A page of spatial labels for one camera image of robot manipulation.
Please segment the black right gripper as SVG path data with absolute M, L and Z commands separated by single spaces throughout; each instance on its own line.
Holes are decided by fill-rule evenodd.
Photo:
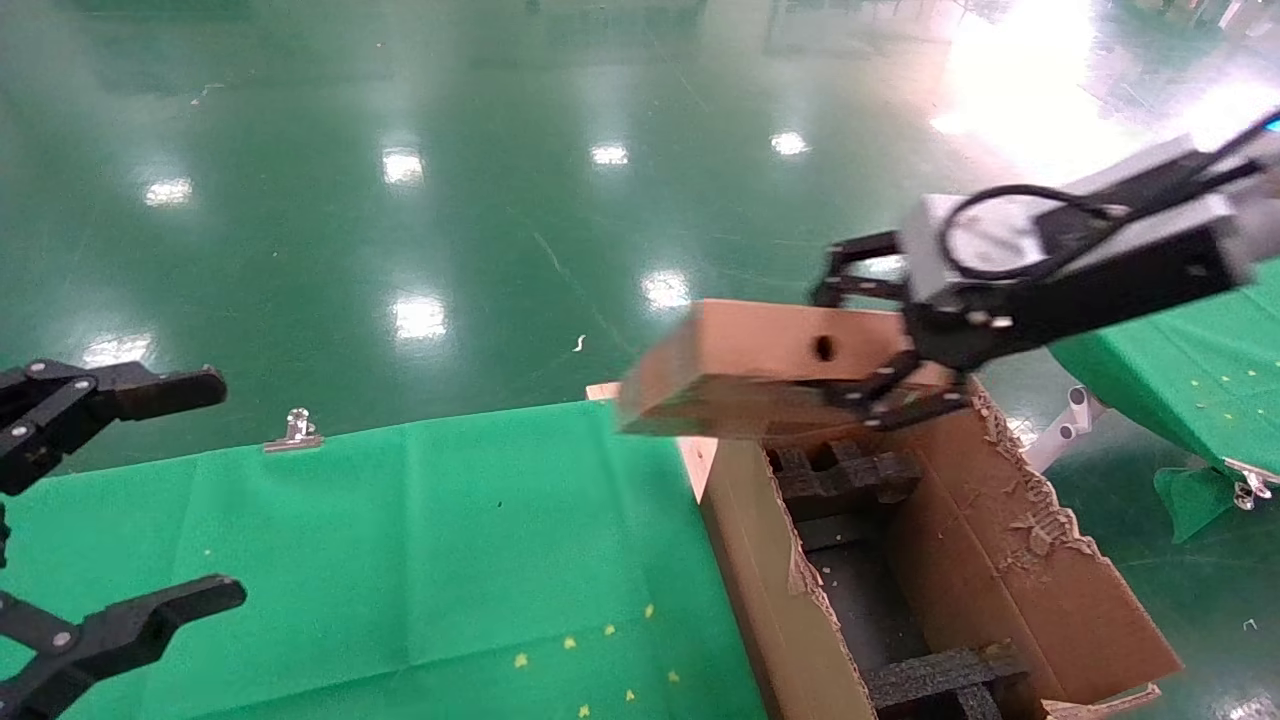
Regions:
M 895 232 L 836 241 L 826 251 L 826 269 L 810 290 L 810 305 L 841 307 L 850 297 L 904 302 L 905 281 L 851 270 L 893 255 L 899 255 Z M 1238 252 L 1201 228 L 1041 283 L 965 292 L 960 313 L 909 302 L 902 314 L 916 351 L 897 352 L 858 379 L 823 379 L 822 398 L 868 430 L 914 427 L 966 407 L 966 372 L 991 360 L 1192 304 L 1242 283 Z M 922 357 L 947 366 L 940 380 L 910 379 L 933 366 Z

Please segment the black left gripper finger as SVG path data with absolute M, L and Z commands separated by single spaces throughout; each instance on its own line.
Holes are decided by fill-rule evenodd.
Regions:
M 32 651 L 3 679 L 4 719 L 58 719 L 96 684 L 155 664 L 184 625 L 238 609 L 247 589 L 209 575 L 111 603 L 70 623 L 8 592 L 1 633 Z
M 17 497 L 114 421 L 211 407 L 227 400 L 221 373 L 157 374 L 142 363 L 100 368 L 37 359 L 1 374 L 1 491 Z

